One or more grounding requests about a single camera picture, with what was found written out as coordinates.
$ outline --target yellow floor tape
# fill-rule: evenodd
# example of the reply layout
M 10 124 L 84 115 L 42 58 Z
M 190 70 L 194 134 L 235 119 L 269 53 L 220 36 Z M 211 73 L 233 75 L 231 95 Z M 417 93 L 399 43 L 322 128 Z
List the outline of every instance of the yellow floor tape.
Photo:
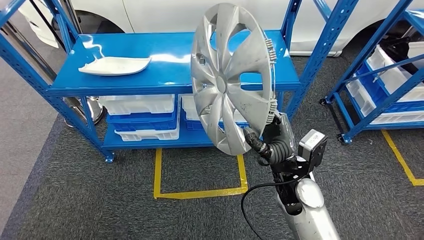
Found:
M 383 136 L 386 142 L 390 146 L 391 150 L 393 151 L 394 155 L 396 156 L 397 160 L 399 161 L 400 165 L 402 166 L 406 176 L 408 177 L 412 185 L 424 186 L 424 179 L 415 178 L 414 174 L 412 173 L 411 169 L 408 167 L 407 163 L 405 162 L 405 159 L 402 157 L 401 153 L 399 152 L 398 148 L 396 147 L 389 133 L 386 130 L 381 130 L 381 132 L 383 133 Z
M 246 177 L 245 160 L 243 158 L 243 155 L 237 155 L 237 163 L 238 171 L 240 174 L 240 187 L 205 191 L 161 193 L 162 148 L 158 148 L 156 149 L 156 157 L 154 163 L 153 197 L 155 199 L 198 199 L 244 194 L 248 190 L 248 179 Z

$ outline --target silver hubcap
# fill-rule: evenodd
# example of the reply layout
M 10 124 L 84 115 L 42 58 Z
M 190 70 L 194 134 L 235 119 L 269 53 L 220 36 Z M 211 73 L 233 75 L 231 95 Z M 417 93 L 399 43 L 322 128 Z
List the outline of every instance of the silver hubcap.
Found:
M 233 53 L 231 37 L 242 30 L 250 33 Z M 216 49 L 211 46 L 215 32 Z M 238 110 L 260 136 L 267 123 L 272 75 L 266 36 L 253 16 L 230 3 L 211 7 L 196 29 L 191 51 L 191 80 L 196 110 L 213 144 L 229 155 L 250 150 L 243 130 L 234 121 Z M 261 91 L 241 88 L 240 75 L 259 73 Z

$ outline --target white plastic bin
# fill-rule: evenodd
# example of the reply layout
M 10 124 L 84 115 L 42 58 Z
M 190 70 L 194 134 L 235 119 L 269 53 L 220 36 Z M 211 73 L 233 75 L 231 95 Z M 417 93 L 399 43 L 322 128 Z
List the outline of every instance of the white plastic bin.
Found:
M 359 105 L 360 111 L 364 117 L 376 108 L 373 99 L 358 79 L 346 84 L 346 88 Z
M 409 45 L 408 58 L 411 59 L 413 57 L 424 54 L 424 41 L 414 41 L 414 42 L 408 43 L 408 45 Z M 424 58 L 418 61 L 414 61 L 412 64 L 414 64 L 415 67 L 418 69 L 424 68 Z
M 182 97 L 182 108 L 185 111 L 185 117 L 190 121 L 200 121 L 198 112 L 196 111 L 195 98 L 193 94 L 184 94 Z M 235 110 L 234 120 L 236 123 L 247 123 L 242 114 Z
M 377 70 L 386 66 L 395 64 L 395 62 L 387 55 L 387 53 L 377 45 L 374 53 L 366 60 L 372 70 Z M 383 81 L 386 90 L 392 94 L 402 84 L 404 84 L 411 74 L 401 67 L 390 68 L 379 73 L 380 79 Z M 418 84 L 411 91 L 405 94 L 398 102 L 424 101 L 424 83 Z
M 100 96 L 98 102 L 105 106 L 110 115 L 135 113 L 163 114 L 174 111 L 174 94 Z
M 359 105 L 360 111 L 364 117 L 376 108 L 373 99 L 359 80 L 349 82 L 346 88 Z M 420 121 L 424 121 L 424 111 L 403 111 L 382 113 L 370 124 L 410 123 Z
M 116 131 L 120 135 L 122 141 L 142 141 L 145 139 L 159 139 L 159 140 L 177 140 L 180 137 L 180 109 L 181 100 L 178 101 L 178 110 L 176 116 L 176 129 L 171 130 L 136 130 L 136 131 Z

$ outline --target blue plastic bin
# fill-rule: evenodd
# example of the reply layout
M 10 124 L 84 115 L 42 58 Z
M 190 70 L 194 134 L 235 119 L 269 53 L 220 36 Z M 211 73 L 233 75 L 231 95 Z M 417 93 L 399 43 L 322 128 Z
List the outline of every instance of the blue plastic bin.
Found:
M 130 115 L 107 115 L 106 122 L 117 132 L 136 130 L 173 130 L 177 128 L 178 97 L 175 108 L 170 113 L 132 113 Z
M 371 68 L 367 62 L 356 71 L 356 75 L 362 75 L 371 72 Z M 368 94 L 371 96 L 376 106 L 379 106 L 383 101 L 390 96 L 384 82 L 378 77 L 377 73 L 369 74 L 359 78 L 361 84 L 365 87 Z M 384 113 L 398 113 L 424 111 L 424 101 L 403 101 L 392 103 Z
M 200 121 L 187 120 L 186 111 L 182 110 L 181 114 L 182 114 L 182 117 L 183 117 L 182 119 L 184 119 L 188 130 L 190 130 L 190 131 L 203 131 L 204 130 L 202 123 Z M 245 128 L 245 127 L 249 126 L 249 123 L 247 123 L 247 122 L 236 122 L 236 124 L 240 128 Z M 224 129 L 224 124 L 222 122 L 219 123 L 219 126 L 222 129 Z

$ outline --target white car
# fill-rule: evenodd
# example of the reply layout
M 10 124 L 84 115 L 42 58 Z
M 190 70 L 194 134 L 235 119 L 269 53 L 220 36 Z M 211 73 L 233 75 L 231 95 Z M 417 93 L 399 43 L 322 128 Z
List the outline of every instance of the white car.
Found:
M 35 2 L 47 20 L 53 24 L 53 15 L 44 1 Z M 223 0 L 71 0 L 77 15 L 89 15 L 107 21 L 125 33 L 193 32 L 206 10 L 221 2 Z M 289 0 L 224 2 L 246 8 L 263 29 L 275 30 L 281 28 Z M 336 2 L 337 0 L 327 0 L 330 8 L 333 8 Z M 378 25 L 397 3 L 398 0 L 359 0 L 329 55 L 340 55 L 357 33 L 369 26 Z M 424 8 L 423 0 L 415 0 L 409 6 L 409 9 L 418 8 Z M 19 11 L 41 41 L 58 48 L 53 34 L 29 1 L 26 1 Z M 299 56 L 310 55 L 324 25 L 325 21 L 313 1 L 304 0 L 294 24 L 290 53 Z

